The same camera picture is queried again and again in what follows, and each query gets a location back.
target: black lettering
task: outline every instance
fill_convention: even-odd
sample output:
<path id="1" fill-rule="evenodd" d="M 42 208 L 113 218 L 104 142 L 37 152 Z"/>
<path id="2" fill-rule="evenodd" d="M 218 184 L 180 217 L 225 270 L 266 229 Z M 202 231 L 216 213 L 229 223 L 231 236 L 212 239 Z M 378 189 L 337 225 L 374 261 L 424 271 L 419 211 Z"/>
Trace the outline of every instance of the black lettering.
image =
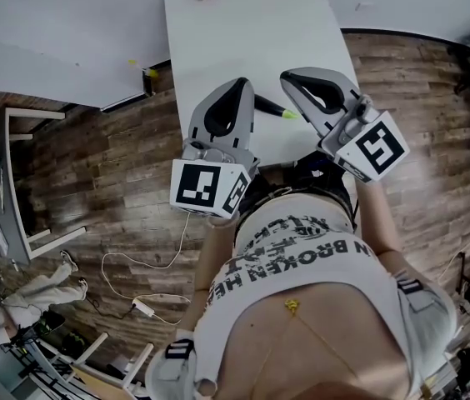
<path id="1" fill-rule="evenodd" d="M 233 277 L 233 280 L 230 280 L 229 278 L 226 278 L 224 280 L 224 283 L 226 283 L 227 290 L 231 292 L 233 290 L 233 287 L 237 285 L 239 288 L 243 286 L 243 280 L 241 279 L 240 274 L 235 274 Z"/>
<path id="2" fill-rule="evenodd" d="M 214 298 L 214 282 L 212 283 L 211 287 L 209 288 L 209 295 L 207 296 L 206 308 L 209 307 L 213 303 Z"/>
<path id="3" fill-rule="evenodd" d="M 267 276 L 267 272 L 261 265 L 258 265 L 256 267 L 246 266 L 246 269 L 248 271 L 248 276 L 250 277 L 250 280 L 252 282 L 255 282 L 258 278 L 265 278 Z"/>
<path id="4" fill-rule="evenodd" d="M 302 221 L 300 221 L 297 217 L 294 217 L 293 215 L 289 215 L 287 218 L 293 221 L 296 227 L 303 227 Z"/>
<path id="5" fill-rule="evenodd" d="M 264 247 L 258 247 L 251 251 L 250 253 L 244 253 L 238 257 L 235 257 L 230 262 L 227 263 L 228 270 L 226 271 L 226 275 L 230 276 L 237 271 L 242 270 L 242 267 L 238 266 L 239 261 L 246 261 L 248 263 L 258 263 L 259 257 L 265 254 Z"/>
<path id="6" fill-rule="evenodd" d="M 346 253 L 348 251 L 348 245 L 345 240 L 337 240 L 336 242 L 333 242 L 333 246 L 337 253 Z"/>
<path id="7" fill-rule="evenodd" d="M 253 240 L 250 240 L 250 242 L 246 245 L 246 247 L 244 248 L 244 252 L 247 252 L 251 248 L 253 248 Z"/>
<path id="8" fill-rule="evenodd" d="M 368 246 L 366 244 L 361 244 L 360 242 L 353 242 L 353 244 L 355 244 L 355 251 L 357 253 L 363 252 L 368 257 L 370 256 L 370 253 L 368 252 Z"/>
<path id="9" fill-rule="evenodd" d="M 294 238 L 284 238 L 281 242 L 272 243 L 270 245 L 271 247 L 267 250 L 267 255 L 271 258 L 283 257 L 285 256 L 285 248 L 294 244 L 296 244 L 296 240 L 294 240 Z"/>
<path id="10" fill-rule="evenodd" d="M 296 227 L 296 233 L 302 237 L 314 236 L 320 234 L 320 228 L 315 228 L 313 231 L 313 227 Z"/>
<path id="11" fill-rule="evenodd" d="M 226 288 L 222 283 L 215 285 L 215 294 L 217 295 L 217 299 L 220 299 L 226 294 Z"/>
<path id="12" fill-rule="evenodd" d="M 322 230 L 329 231 L 329 225 L 326 224 L 326 220 L 324 218 L 317 219 L 315 217 L 305 217 L 305 219 L 311 223 L 311 225 L 320 227 Z"/>
<path id="13" fill-rule="evenodd" d="M 317 249 L 320 251 L 318 252 L 318 256 L 320 258 L 329 258 L 333 255 L 333 247 L 331 243 L 326 243 L 324 246 L 318 246 Z"/>
<path id="14" fill-rule="evenodd" d="M 267 271 L 271 274 L 279 274 L 282 269 L 279 267 L 276 261 L 271 261 L 266 265 Z"/>
<path id="15" fill-rule="evenodd" d="M 256 243 L 259 243 L 261 242 L 261 240 L 263 240 L 264 238 L 270 236 L 270 232 L 268 231 L 268 228 L 263 228 L 260 232 L 256 232 L 256 234 L 254 235 L 255 239 L 256 239 Z"/>
<path id="16" fill-rule="evenodd" d="M 317 259 L 317 253 L 312 250 L 306 250 L 298 255 L 298 261 L 304 265 L 314 263 Z"/>
<path id="17" fill-rule="evenodd" d="M 282 258 L 280 261 L 285 264 L 285 267 L 283 267 L 284 272 L 291 268 L 298 268 L 298 263 L 294 257 Z"/>
<path id="18" fill-rule="evenodd" d="M 285 219 L 276 219 L 275 221 L 272 221 L 268 224 L 269 228 L 272 228 L 273 233 L 277 233 L 278 229 L 286 230 L 288 229 L 288 222 Z"/>

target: desk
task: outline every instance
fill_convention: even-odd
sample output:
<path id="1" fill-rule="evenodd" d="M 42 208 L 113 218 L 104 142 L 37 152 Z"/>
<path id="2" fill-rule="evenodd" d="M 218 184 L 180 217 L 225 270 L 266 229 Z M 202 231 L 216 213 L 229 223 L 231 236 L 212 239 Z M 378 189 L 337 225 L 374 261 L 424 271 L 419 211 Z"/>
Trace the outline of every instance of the desk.
<path id="1" fill-rule="evenodd" d="M 357 83 L 328 0 L 165 0 L 165 11 L 184 137 L 198 103 L 234 78 L 248 78 L 255 93 L 291 110 L 279 82 L 286 69 L 329 68 Z M 298 160 L 317 143 L 301 117 L 256 112 L 250 150 L 263 166 Z"/>
<path id="2" fill-rule="evenodd" d="M 10 117 L 53 118 L 62 120 L 65 115 L 63 112 L 35 111 L 20 108 L 4 108 L 0 110 L 0 165 L 2 169 L 2 180 L 0 182 L 2 184 L 2 187 L 0 187 L 0 190 L 2 190 L 2 192 L 0 192 L 0 229 L 8 244 L 7 256 L 4 258 L 9 258 L 14 262 L 28 265 L 30 261 L 37 256 L 57 248 L 63 243 L 84 234 L 86 231 L 85 227 L 81 227 L 35 250 L 31 249 L 29 246 L 30 242 L 38 240 L 51 232 L 50 230 L 46 230 L 33 237 L 28 237 L 24 231 L 22 217 L 18 209 L 17 194 L 15 193 L 13 171 L 11 168 L 10 142 L 12 140 L 29 140 L 33 136 L 10 135 Z"/>

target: white pants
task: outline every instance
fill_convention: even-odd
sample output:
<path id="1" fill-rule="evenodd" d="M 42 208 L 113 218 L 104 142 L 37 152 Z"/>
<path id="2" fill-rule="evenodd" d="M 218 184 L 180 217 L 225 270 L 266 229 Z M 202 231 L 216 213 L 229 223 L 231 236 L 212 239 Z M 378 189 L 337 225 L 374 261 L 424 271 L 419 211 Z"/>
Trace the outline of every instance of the white pants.
<path id="1" fill-rule="evenodd" d="M 71 303 L 85 299 L 83 287 L 58 287 L 72 273 L 72 265 L 65 262 L 51 277 L 36 276 L 26 286 L 20 287 L 15 294 L 40 310 L 47 311 L 50 305 Z"/>

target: person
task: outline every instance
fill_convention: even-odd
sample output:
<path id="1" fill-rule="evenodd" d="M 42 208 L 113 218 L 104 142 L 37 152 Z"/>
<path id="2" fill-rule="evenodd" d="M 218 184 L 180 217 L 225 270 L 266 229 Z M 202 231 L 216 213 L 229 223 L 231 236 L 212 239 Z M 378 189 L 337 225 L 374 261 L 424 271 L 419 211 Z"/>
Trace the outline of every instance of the person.
<path id="1" fill-rule="evenodd" d="M 426 389 L 457 329 L 454 304 L 404 258 L 378 182 L 357 182 L 354 234 L 343 174 L 312 154 L 282 187 L 257 175 L 240 217 L 207 220 L 192 302 L 146 372 L 153 400 Z"/>
<path id="2" fill-rule="evenodd" d="M 59 287 L 78 265 L 61 251 L 62 265 L 51 277 L 40 275 L 0 302 L 0 345 L 10 343 L 19 329 L 35 324 L 50 305 L 85 299 L 87 281 L 80 278 L 77 287 Z"/>

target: wooden floor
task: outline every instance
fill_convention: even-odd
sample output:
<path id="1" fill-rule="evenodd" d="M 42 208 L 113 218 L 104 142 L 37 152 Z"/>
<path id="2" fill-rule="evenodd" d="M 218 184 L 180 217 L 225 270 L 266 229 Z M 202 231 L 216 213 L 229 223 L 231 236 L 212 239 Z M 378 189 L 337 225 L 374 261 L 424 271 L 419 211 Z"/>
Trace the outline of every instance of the wooden floor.
<path id="1" fill-rule="evenodd" d="M 392 112 L 412 149 L 384 184 L 407 259 L 437 279 L 450 257 L 470 241 L 470 93 L 453 94 L 461 71 L 442 44 L 357 34 L 346 35 L 346 42 L 362 91 L 377 108 Z M 173 258 L 182 235 L 187 215 L 168 205 L 171 161 L 180 156 L 182 137 L 170 78 L 165 84 L 157 96 L 109 115 L 94 110 L 69 114 L 38 132 L 30 147 L 20 145 L 12 153 L 18 166 L 31 163 L 32 175 L 17 185 L 35 210 L 34 231 L 87 228 L 86 235 L 67 244 L 80 267 L 71 283 L 85 277 L 88 296 L 99 302 L 101 313 L 122 315 L 130 306 L 103 280 L 104 253 L 127 253 L 162 266 Z M 203 220 L 191 216 L 182 253 L 169 269 L 109 256 L 105 270 L 113 286 L 129 297 L 189 296 L 204 233 Z M 470 248 L 468 262 L 470 272 Z M 13 289 L 58 264 L 58 251 L 53 251 L 35 259 L 25 273 L 1 268 L 5 285 Z M 448 292 L 455 289 L 458 268 L 456 261 L 442 280 Z M 148 304 L 169 321 L 177 321 L 186 307 L 160 297 Z M 118 320 L 100 316 L 89 302 L 56 309 L 68 328 L 88 339 L 109 333 L 111 342 L 95 357 L 100 363 L 117 353 L 131 355 L 146 343 L 160 347 L 172 331 L 137 311 Z M 470 317 L 460 319 L 470 331 Z"/>

